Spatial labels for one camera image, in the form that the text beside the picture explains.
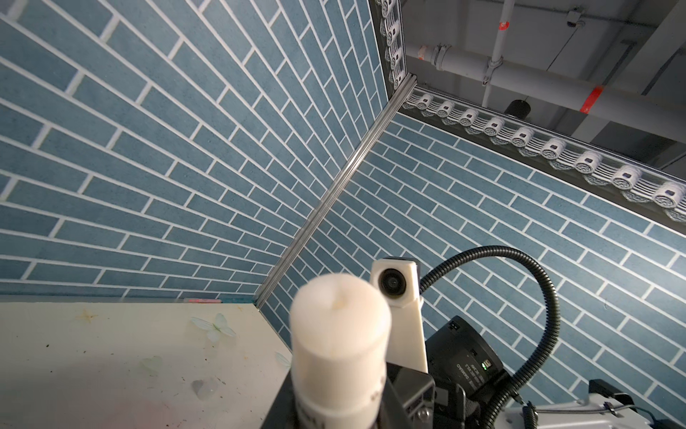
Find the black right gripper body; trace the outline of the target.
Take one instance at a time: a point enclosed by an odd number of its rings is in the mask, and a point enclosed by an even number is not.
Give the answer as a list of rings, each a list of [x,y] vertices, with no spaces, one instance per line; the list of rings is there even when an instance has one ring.
[[[392,363],[387,364],[387,383],[394,386],[410,428],[478,426],[478,407],[458,384]]]

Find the white glue stick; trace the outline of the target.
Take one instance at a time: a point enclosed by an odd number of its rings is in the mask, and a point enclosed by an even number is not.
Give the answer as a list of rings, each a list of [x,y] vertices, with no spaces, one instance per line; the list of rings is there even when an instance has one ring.
[[[289,328],[300,426],[373,427],[391,333],[391,311],[380,291],[347,273],[316,277],[294,298]]]

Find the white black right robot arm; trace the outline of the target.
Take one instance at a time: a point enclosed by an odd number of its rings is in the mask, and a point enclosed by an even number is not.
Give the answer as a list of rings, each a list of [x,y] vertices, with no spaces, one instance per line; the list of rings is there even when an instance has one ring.
[[[495,350],[459,316],[425,338],[420,316],[392,318],[389,379],[413,428],[478,428],[511,379]],[[525,387],[511,394],[497,428],[678,428],[601,379],[573,400],[548,402]]]

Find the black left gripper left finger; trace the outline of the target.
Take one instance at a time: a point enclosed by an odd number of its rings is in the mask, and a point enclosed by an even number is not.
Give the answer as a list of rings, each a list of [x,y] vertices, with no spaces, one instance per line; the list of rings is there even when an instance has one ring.
[[[295,428],[295,392],[291,380],[291,373],[287,373],[273,404],[263,420],[261,428]]]

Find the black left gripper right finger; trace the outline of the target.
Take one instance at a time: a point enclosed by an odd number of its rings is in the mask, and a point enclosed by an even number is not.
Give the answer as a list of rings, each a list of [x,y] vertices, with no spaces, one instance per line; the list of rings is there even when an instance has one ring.
[[[392,383],[386,383],[377,418],[379,429],[409,429],[410,419]]]

